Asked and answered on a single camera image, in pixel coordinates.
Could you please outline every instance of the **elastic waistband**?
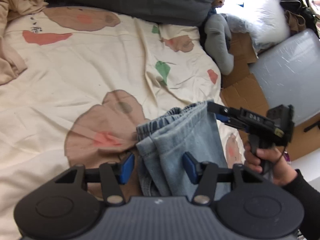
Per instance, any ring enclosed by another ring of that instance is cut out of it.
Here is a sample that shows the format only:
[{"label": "elastic waistband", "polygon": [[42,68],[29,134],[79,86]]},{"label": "elastic waistband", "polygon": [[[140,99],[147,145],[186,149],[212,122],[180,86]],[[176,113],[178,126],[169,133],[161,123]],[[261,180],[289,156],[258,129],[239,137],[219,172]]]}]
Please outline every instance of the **elastic waistband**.
[{"label": "elastic waistband", "polygon": [[195,111],[203,109],[207,106],[207,101],[193,103],[185,108],[174,107],[170,109],[166,114],[154,119],[148,123],[137,126],[138,141],[142,141],[144,138],[149,137],[157,130],[173,123],[186,114],[191,114]]}]

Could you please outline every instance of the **cream bedsheet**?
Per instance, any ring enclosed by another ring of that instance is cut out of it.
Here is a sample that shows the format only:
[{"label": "cream bedsheet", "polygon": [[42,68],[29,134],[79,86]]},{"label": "cream bedsheet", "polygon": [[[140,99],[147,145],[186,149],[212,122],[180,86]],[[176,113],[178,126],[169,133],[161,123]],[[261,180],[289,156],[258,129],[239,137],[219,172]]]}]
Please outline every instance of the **cream bedsheet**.
[{"label": "cream bedsheet", "polygon": [[[89,8],[46,10],[14,20],[4,35],[28,69],[0,86],[0,240],[20,237],[15,204],[68,169],[68,132],[93,106],[108,104],[110,95],[120,91],[133,98],[150,120],[196,101],[222,104],[220,72],[199,45],[196,27]],[[124,113],[130,111],[121,104]],[[112,122],[106,128],[111,133],[83,125],[73,132],[95,140],[93,147],[114,146]],[[228,163],[241,160],[238,132],[219,121],[218,126]]]}]

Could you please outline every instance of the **brown petal print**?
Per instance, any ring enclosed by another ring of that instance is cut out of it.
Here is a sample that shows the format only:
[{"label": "brown petal print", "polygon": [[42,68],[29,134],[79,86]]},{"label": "brown petal print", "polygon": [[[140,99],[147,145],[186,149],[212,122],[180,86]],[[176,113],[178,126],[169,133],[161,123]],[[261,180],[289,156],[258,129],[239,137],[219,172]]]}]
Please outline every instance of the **brown petal print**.
[{"label": "brown petal print", "polygon": [[98,31],[102,28],[114,27],[120,23],[119,17],[108,11],[99,11],[77,7],[45,8],[47,17],[61,27],[76,31]]},{"label": "brown petal print", "polygon": [[226,155],[228,167],[232,168],[235,163],[242,163],[236,136],[231,134],[226,143]]},{"label": "brown petal print", "polygon": [[[65,140],[65,155],[71,166],[83,163],[86,168],[98,168],[105,162],[119,162],[130,150],[138,152],[136,126],[148,122],[134,96],[124,90],[106,94],[102,105],[95,105],[74,122]],[[141,195],[138,175],[135,170],[127,185],[122,186],[126,199]],[[100,186],[89,190],[101,196]]]},{"label": "brown petal print", "polygon": [[162,39],[162,41],[174,52],[178,52],[179,50],[183,52],[190,52],[194,47],[192,39],[190,39],[188,35],[174,37],[170,40]]}]

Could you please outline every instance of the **hand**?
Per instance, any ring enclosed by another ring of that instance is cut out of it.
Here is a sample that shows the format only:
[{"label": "hand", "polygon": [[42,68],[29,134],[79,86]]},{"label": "hand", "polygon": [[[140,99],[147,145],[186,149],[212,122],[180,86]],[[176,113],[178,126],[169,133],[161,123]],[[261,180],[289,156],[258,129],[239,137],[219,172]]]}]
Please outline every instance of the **hand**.
[{"label": "hand", "polygon": [[277,148],[274,149],[257,149],[257,157],[251,153],[250,144],[247,142],[244,145],[244,157],[246,161],[244,165],[255,172],[261,173],[262,167],[259,166],[261,159],[276,163],[273,167],[273,183],[278,186],[285,186],[297,177],[297,172],[286,162],[281,152]]}]

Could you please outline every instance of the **cardboard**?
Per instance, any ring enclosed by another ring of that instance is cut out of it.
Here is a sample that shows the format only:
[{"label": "cardboard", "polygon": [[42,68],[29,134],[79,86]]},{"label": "cardboard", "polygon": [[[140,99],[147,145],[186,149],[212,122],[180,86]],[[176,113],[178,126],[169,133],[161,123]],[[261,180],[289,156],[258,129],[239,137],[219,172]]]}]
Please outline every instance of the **cardboard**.
[{"label": "cardboard", "polygon": [[[269,109],[268,102],[253,74],[223,89],[222,95],[228,107],[242,107],[263,116],[266,116]],[[241,131],[239,133],[242,141],[246,142],[247,134]]]},{"label": "cardboard", "polygon": [[230,75],[222,76],[223,88],[248,76],[250,74],[248,63],[257,61],[249,33],[232,33],[229,53],[234,56],[234,67]]},{"label": "cardboard", "polygon": [[320,129],[316,126],[308,132],[303,130],[320,120],[320,114],[294,128],[292,141],[287,147],[290,160],[294,161],[320,148]]},{"label": "cardboard", "polygon": [[[229,52],[235,56],[235,62],[232,73],[222,77],[221,98],[223,103],[228,107],[243,107],[265,116],[269,109],[268,102],[248,67],[248,63],[256,61],[255,54],[254,57],[252,56],[250,36],[245,33],[233,33]],[[306,127],[318,120],[320,120],[320,114],[295,127],[292,141],[287,147],[292,161],[320,148],[320,129],[318,127],[307,133],[303,132]],[[239,131],[239,134],[244,143],[248,141],[246,133]]]}]

